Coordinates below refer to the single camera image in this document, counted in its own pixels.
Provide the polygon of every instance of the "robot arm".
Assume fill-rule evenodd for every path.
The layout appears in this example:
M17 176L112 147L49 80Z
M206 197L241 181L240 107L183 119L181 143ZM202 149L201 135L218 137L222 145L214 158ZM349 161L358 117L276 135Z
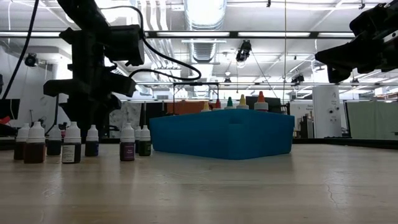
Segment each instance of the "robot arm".
M347 79L355 68L359 73L398 68L398 0L363 12L349 28L355 35L350 43L315 55L328 66L330 83Z

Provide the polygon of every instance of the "green cap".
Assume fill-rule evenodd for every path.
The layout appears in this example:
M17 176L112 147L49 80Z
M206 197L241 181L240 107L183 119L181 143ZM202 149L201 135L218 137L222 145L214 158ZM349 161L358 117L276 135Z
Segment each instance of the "green cap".
M228 104L226 106L234 106L232 104L232 98L231 97L228 97Z

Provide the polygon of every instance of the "small bottle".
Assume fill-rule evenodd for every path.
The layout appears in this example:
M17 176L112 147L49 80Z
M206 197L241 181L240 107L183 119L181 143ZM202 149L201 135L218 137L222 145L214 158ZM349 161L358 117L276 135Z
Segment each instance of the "small bottle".
M98 146L98 130L93 124L87 132L85 156L98 156Z
M257 99L257 103L254 104L254 110L256 111L268 111L268 103L264 99L264 94L260 91L259 98Z
M36 121L29 129L28 139L24 153L24 163L37 164L44 162L45 136L44 128L40 121Z
M203 110L201 112L210 112L211 110L209 109L209 103L205 102L203 105Z
M54 126L47 141L47 155L59 156L62 148L62 135L58 126Z
M135 147L134 129L131 127L131 123L126 123L120 135L120 161L134 161L136 156Z
M221 109L220 99L217 98L216 108L213 108L213 111L218 111L218 110L222 110L222 109Z
M62 163L76 164L81 159L81 137L77 123L72 121L65 131L65 138L62 146Z
M136 137L136 153L138 153L139 149L139 137L141 136L141 127L138 126L135 128L135 137Z
M228 103L226 105L226 107L224 108L225 110L231 110L231 109L235 109L233 103L232 103L232 98L228 97Z
M246 99L243 94L241 95L241 99L239 100L239 105L236 106L236 109L244 109L244 110L249 109L249 106L246 105Z
M139 150L138 153L140 156L150 156L151 153L151 141L150 141L150 131L147 125L144 125L141 130L141 136L139 139Z
M16 137L16 145L14 149L14 160L23 160L24 159L24 151L26 148L26 141L29 135L29 124L24 124L18 130L18 135Z

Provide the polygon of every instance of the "bottle label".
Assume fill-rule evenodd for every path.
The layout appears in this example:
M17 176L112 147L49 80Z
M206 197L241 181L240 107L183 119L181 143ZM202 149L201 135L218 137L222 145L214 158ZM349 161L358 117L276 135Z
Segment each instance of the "bottle label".
M152 151L151 141L139 141L139 155L140 156L150 156Z
M125 159L133 159L135 156L135 153L136 153L136 151L134 149L134 144L129 144L129 145L124 146L123 151L124 151Z
M75 161L75 145L65 145L62 147L62 162Z

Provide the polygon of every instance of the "desk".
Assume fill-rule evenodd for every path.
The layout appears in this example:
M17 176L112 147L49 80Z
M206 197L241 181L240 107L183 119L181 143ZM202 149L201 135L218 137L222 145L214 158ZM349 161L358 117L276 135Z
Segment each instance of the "desk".
M294 145L226 161L154 153L120 162L101 145L81 164L0 152L1 223L395 223L398 151Z

